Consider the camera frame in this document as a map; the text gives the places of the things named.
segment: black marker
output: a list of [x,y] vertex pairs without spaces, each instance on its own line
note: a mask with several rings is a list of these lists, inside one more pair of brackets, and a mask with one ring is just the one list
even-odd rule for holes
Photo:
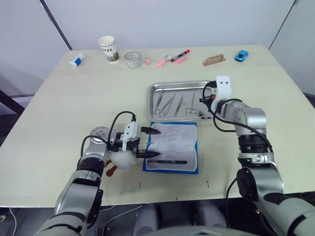
[[173,62],[173,61],[177,60],[178,58],[181,58],[182,56],[186,55],[189,52],[190,52],[190,50],[188,49],[188,50],[184,51],[183,53],[180,53],[179,55],[177,55],[176,57],[171,59],[170,62]]
[[149,160],[148,162],[164,163],[164,164],[187,164],[187,161],[169,161],[169,160]]

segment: white cotton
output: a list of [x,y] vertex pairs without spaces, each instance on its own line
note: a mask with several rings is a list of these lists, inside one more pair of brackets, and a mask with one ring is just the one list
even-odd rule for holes
[[118,170],[129,171],[137,163],[137,158],[132,155],[132,151],[110,152],[110,159]]

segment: pink eraser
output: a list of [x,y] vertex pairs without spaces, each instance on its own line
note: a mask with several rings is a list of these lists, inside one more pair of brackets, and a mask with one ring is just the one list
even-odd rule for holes
[[158,67],[162,67],[165,64],[165,59],[160,60],[159,62],[155,63],[154,65]]
[[150,65],[151,64],[151,60],[150,58],[143,58],[143,61],[146,65]]
[[186,61],[188,59],[188,57],[182,57],[182,58],[178,58],[175,62],[177,64],[182,63],[183,61]]

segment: red marker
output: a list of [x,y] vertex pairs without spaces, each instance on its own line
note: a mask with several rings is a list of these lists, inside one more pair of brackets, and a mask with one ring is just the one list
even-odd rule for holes
[[190,50],[188,49],[188,50],[184,51],[183,53],[180,53],[179,55],[177,55],[176,57],[174,57],[173,59],[171,59],[170,62],[173,62],[173,61],[177,60],[178,58],[181,58],[182,56],[186,55],[186,54],[189,53],[189,52],[190,52]]

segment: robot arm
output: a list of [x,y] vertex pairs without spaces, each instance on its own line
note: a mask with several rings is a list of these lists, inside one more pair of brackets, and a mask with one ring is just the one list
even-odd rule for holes
[[265,138],[265,113],[238,99],[230,100],[230,80],[227,76],[218,76],[207,86],[212,87],[214,93],[200,101],[211,113],[218,114],[218,119],[235,126],[240,149],[238,160],[242,165],[237,173],[237,184],[242,197],[257,206],[278,235],[312,235],[315,232],[315,207],[284,195],[283,182],[270,151],[272,148]]
[[[110,150],[131,150],[136,158],[159,155],[154,151],[139,152],[140,133],[160,132],[141,127],[135,120],[126,125],[124,132],[113,130],[110,135]],[[103,190],[99,188],[107,159],[110,129],[97,127],[90,133],[90,145],[81,157],[75,172],[58,197],[55,215],[48,219],[36,236],[84,236],[87,225],[93,225],[99,213]]]

